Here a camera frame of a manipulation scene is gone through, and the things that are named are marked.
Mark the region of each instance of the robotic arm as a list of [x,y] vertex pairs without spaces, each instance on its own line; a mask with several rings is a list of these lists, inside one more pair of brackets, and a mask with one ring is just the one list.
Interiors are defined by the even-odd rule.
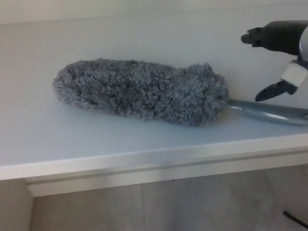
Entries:
[[275,21],[265,27],[247,31],[242,42],[270,51],[281,51],[297,58],[292,60],[281,76],[256,96],[256,101],[271,99],[285,92],[294,94],[308,76],[308,21]]

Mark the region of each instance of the floor tile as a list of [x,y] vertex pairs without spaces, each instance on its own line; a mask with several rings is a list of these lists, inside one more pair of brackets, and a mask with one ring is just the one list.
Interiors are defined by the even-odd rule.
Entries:
[[264,171],[142,185],[147,231],[285,231]]
[[32,231],[144,231],[140,185],[38,197]]
[[[308,165],[265,170],[276,200],[283,210],[308,223]],[[288,222],[289,230],[307,229]]]

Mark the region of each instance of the microfiber duster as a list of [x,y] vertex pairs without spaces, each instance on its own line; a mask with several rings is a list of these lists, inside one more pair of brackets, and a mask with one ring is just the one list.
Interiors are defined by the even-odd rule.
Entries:
[[269,121],[308,125],[306,109],[230,100],[225,78],[207,63],[174,68],[135,60],[78,61],[52,85],[63,104],[110,115],[201,126],[229,106]]

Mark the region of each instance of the white shelf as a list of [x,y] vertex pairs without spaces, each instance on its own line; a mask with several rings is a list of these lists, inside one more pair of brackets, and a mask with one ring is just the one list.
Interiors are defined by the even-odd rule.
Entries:
[[[252,100],[292,57],[244,45],[241,34],[272,20],[308,19],[307,10],[297,3],[0,25],[0,179],[308,149],[307,127],[228,111],[207,128],[143,122],[61,105],[51,88],[56,73],[80,59],[209,62],[234,98]],[[271,103],[308,108],[307,89]]]

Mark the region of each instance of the white tabletop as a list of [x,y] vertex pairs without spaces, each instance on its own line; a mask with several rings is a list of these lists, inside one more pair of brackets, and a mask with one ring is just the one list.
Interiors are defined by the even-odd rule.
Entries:
[[[308,19],[307,9],[297,3],[0,25],[0,179],[305,149],[308,127],[228,110],[205,128],[107,116],[61,105],[51,83],[81,59],[209,62],[228,80],[232,97],[252,100],[279,80],[292,56],[253,49],[240,35],[274,19]],[[296,95],[270,103],[308,108],[307,89],[305,82]]]

